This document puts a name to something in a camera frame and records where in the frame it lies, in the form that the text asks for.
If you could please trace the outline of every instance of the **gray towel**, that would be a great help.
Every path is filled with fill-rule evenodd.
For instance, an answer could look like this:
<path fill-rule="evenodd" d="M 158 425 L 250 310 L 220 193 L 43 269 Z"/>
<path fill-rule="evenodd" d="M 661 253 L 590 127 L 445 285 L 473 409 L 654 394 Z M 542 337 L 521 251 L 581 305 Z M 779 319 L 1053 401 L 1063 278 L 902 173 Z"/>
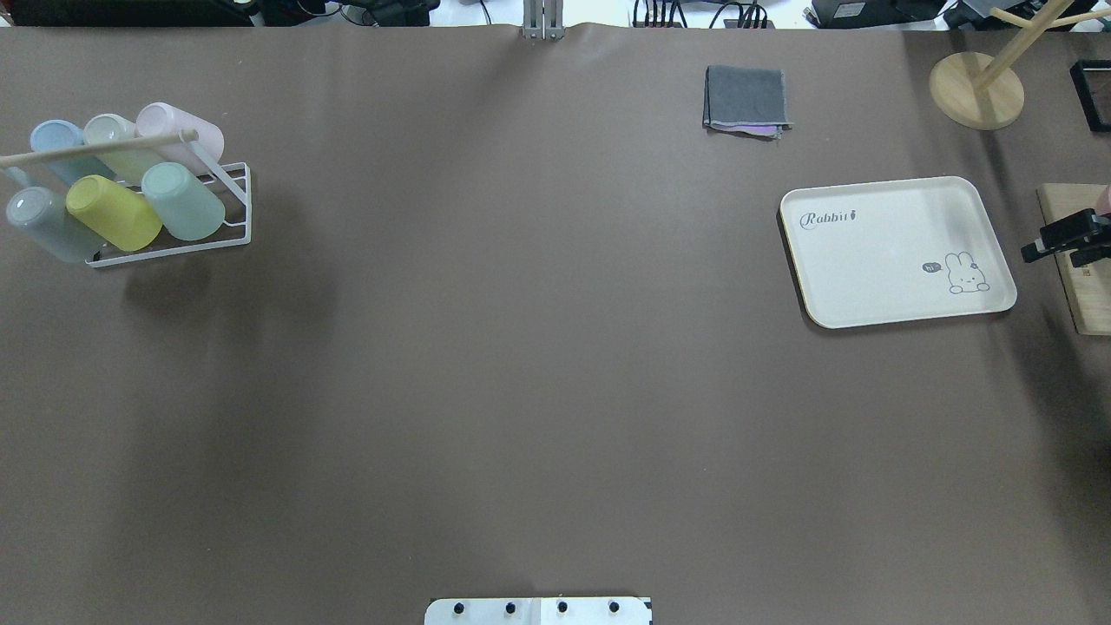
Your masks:
<path fill-rule="evenodd" d="M 725 132 L 779 137 L 787 119 L 783 72 L 710 65 L 702 124 Z"/>

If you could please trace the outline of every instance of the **plastic cup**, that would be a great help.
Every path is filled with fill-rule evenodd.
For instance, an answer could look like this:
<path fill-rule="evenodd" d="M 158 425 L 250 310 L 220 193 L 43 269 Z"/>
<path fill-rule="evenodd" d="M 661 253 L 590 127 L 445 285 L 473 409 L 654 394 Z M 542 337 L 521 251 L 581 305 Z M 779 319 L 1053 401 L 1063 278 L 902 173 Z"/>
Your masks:
<path fill-rule="evenodd" d="M 204 121 L 196 114 L 186 112 L 166 102 L 153 102 L 139 111 L 136 118 L 136 131 L 140 137 L 152 137 L 154 134 L 168 134 L 182 130 L 197 130 L 197 141 L 204 148 L 212 158 L 219 162 L 223 155 L 223 131 L 214 123 Z M 157 148 L 158 152 L 169 160 L 180 162 L 189 168 L 189 171 L 197 173 L 208 173 L 209 169 L 197 154 L 184 143 L 173 143 Z"/>
<path fill-rule="evenodd" d="M 142 195 L 104 178 L 86 175 L 66 194 L 70 214 L 123 251 L 150 244 L 162 222 Z"/>
<path fill-rule="evenodd" d="M 114 113 L 103 113 L 84 124 L 84 141 L 90 145 L 136 138 L 136 124 Z M 142 174 L 163 161 L 154 150 L 134 149 L 104 152 L 100 160 L 108 163 L 128 184 L 138 187 Z"/>
<path fill-rule="evenodd" d="M 80 128 L 64 119 L 51 119 L 34 127 L 30 137 L 31 149 L 37 152 L 61 150 L 84 144 L 84 133 Z M 96 157 L 54 160 L 47 163 L 66 185 L 77 182 L 84 175 L 112 177 L 114 173 Z"/>
<path fill-rule="evenodd" d="M 1103 188 L 1100 192 L 1100 196 L 1095 200 L 1095 213 L 1097 214 L 1108 214 L 1111 213 L 1111 184 Z"/>
<path fill-rule="evenodd" d="M 223 202 L 180 162 L 148 169 L 142 192 L 166 229 L 183 241 L 203 239 L 223 223 Z"/>
<path fill-rule="evenodd" d="M 42 187 L 31 187 L 8 202 L 8 222 L 63 262 L 81 262 L 104 244 L 103 236 L 66 211 L 66 199 Z"/>

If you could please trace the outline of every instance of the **white tray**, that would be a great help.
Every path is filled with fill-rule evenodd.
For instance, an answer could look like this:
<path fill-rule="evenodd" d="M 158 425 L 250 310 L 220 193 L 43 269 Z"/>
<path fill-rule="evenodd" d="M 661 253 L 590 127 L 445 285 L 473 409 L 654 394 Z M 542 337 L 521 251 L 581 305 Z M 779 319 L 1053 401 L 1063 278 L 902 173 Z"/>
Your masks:
<path fill-rule="evenodd" d="M 797 189 L 779 212 L 820 326 L 998 312 L 1018 296 L 980 193 L 963 178 Z"/>

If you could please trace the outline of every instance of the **wooden pole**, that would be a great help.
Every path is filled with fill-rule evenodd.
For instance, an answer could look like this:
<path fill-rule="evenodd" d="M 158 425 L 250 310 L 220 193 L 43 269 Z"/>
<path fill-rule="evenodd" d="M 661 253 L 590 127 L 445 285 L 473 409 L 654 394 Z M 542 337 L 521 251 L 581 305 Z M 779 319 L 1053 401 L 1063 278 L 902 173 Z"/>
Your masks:
<path fill-rule="evenodd" d="M 1062 26 L 1072 26 L 1074 23 L 1080 23 L 1082 21 L 1095 20 L 1099 18 L 1105 18 L 1111 16 L 1111 9 L 1101 9 L 1099 11 L 1091 11 L 1089 13 L 1080 13 L 1079 16 L 1070 16 L 1068 18 L 1061 18 L 1053 20 L 1053 23 L 1049 24 L 1050 28 L 1061 28 Z M 1030 28 L 1033 22 L 1030 20 L 1024 20 L 1014 13 L 1008 13 L 1007 11 L 1000 9 L 999 7 L 991 8 L 991 17 L 1004 21 L 1011 26 L 1017 26 L 1019 28 Z"/>
<path fill-rule="evenodd" d="M 1014 39 L 1011 39 L 999 56 L 992 59 L 988 63 L 988 67 L 972 80 L 972 89 L 974 91 L 983 91 L 984 88 L 994 82 L 999 78 L 999 74 L 1010 69 L 1011 64 L 1022 56 L 1022 52 L 1025 52 L 1027 48 L 1041 37 L 1041 33 L 1045 32 L 1053 24 L 1053 20 L 1061 17 L 1061 13 L 1071 4 L 1072 0 L 1049 0 L 1038 11 L 1034 19 L 1030 20 L 1030 28 L 1024 28 L 1022 32 L 1015 34 Z"/>
<path fill-rule="evenodd" d="M 157 148 L 159 145 L 170 145 L 181 141 L 196 141 L 196 130 L 182 130 L 174 134 L 154 134 L 153 137 L 139 137 L 138 139 L 126 139 L 123 141 L 112 141 L 111 143 L 97 143 L 92 145 L 79 145 L 77 148 L 64 148 L 61 150 L 46 150 L 41 152 L 28 152 L 24 154 L 13 154 L 0 157 L 0 169 L 9 167 L 23 167 L 38 162 L 50 162 L 84 155 L 97 155 L 103 152 L 118 152 L 120 150 L 133 150 L 138 148 Z"/>

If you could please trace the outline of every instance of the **table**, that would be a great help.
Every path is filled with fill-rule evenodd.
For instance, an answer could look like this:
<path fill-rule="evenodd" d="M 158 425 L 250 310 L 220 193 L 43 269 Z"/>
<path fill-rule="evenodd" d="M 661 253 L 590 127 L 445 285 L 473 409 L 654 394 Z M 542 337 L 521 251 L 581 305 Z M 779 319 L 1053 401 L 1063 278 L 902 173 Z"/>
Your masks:
<path fill-rule="evenodd" d="M 930 68 L 1009 34 L 0 32 L 0 151 L 166 100 L 258 183 L 249 245 L 142 265 L 0 228 L 4 621 L 1107 623 L 1111 342 L 1019 246 L 1039 183 L 1107 182 L 1068 68 L 1111 40 L 1047 36 L 1017 123 L 954 124 Z M 782 68 L 797 125 L 707 132 L 709 63 Z M 1018 304 L 811 323 L 779 199 L 942 174 Z"/>

